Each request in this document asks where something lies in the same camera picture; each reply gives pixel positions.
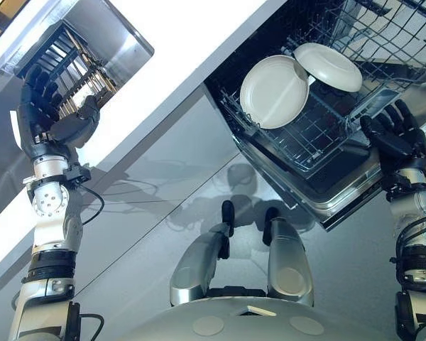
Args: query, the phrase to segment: black rubber tip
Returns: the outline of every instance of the black rubber tip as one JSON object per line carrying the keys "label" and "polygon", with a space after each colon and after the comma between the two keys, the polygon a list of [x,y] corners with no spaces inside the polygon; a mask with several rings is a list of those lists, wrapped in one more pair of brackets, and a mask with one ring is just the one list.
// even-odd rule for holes
{"label": "black rubber tip", "polygon": [[269,247],[271,244],[271,220],[279,216],[279,210],[276,207],[270,207],[265,214],[265,228],[263,229],[262,242]]}
{"label": "black rubber tip", "polygon": [[225,200],[221,206],[222,222],[229,224],[229,237],[234,235],[235,208],[230,200]]}

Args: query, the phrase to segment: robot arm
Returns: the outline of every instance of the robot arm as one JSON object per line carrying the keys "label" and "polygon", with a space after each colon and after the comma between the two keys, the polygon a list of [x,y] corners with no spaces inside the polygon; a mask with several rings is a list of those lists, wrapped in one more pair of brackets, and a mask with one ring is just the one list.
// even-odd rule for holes
{"label": "robot arm", "polygon": [[396,294],[397,332],[404,341],[426,340],[426,135],[407,105],[398,100],[398,111],[386,107],[389,119],[361,118],[361,126],[379,149],[382,188],[397,220]]}
{"label": "robot arm", "polygon": [[9,340],[78,340],[80,306],[75,292],[75,259],[82,238],[80,184],[89,171],[76,162],[99,121],[94,97],[76,114],[59,119],[62,97],[39,66],[24,82],[18,108],[21,146],[35,175],[24,180],[38,216],[31,265],[16,304]]}

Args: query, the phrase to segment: dish rack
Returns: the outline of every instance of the dish rack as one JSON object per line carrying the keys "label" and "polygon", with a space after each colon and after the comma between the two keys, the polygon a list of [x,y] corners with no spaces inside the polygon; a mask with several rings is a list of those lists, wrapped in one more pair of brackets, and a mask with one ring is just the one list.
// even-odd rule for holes
{"label": "dish rack", "polygon": [[60,118],[76,112],[88,95],[94,95],[102,107],[117,91],[87,42],[64,21],[49,27],[23,56],[14,73],[24,78],[34,64],[40,65],[58,85],[62,95]]}
{"label": "dish rack", "polygon": [[[294,3],[292,11],[301,17],[303,11],[309,11],[309,6],[296,8],[298,1],[289,2]],[[261,129],[239,104],[241,83],[235,84],[235,89],[220,90],[219,101],[225,112],[248,135],[260,136],[279,158],[296,165],[296,170],[305,175],[319,169],[352,136],[366,146],[359,118],[374,117],[426,74],[426,1],[347,0],[325,8],[310,16],[307,27],[291,27],[285,42],[272,46],[267,55],[292,56],[296,47],[308,42],[327,45],[360,69],[360,91],[343,92],[315,82],[295,121],[279,129]],[[245,52],[240,48],[236,51],[237,55]]]}

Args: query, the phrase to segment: gray floor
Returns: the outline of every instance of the gray floor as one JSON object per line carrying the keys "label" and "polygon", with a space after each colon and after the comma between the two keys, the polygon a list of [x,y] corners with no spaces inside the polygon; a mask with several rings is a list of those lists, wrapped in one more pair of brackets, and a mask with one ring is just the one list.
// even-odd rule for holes
{"label": "gray floor", "polygon": [[[381,193],[331,232],[297,207],[289,210],[278,195],[238,155],[193,193],[158,226],[104,272],[77,299],[84,310],[108,320],[99,340],[113,340],[168,308],[168,282],[189,243],[220,220],[223,200],[236,206],[231,257],[219,261],[212,287],[266,289],[268,248],[261,242],[263,216],[279,207],[305,243],[315,282],[317,308],[380,330],[394,332],[394,297],[399,286],[388,260],[394,254],[393,218]],[[111,298],[104,293],[109,290]],[[85,326],[91,335],[94,326]]]}

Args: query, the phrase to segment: open dishwasher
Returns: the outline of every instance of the open dishwasher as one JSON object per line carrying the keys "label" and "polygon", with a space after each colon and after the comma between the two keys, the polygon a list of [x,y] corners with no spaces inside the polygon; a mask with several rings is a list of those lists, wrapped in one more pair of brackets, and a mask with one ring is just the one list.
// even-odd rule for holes
{"label": "open dishwasher", "polygon": [[[291,56],[303,43],[338,50],[360,69],[358,92],[310,86],[297,118],[262,129],[239,103],[247,72],[270,55]],[[404,99],[426,133],[426,1],[287,1],[205,81],[240,151],[275,191],[331,229],[380,190],[378,153],[361,132]]]}

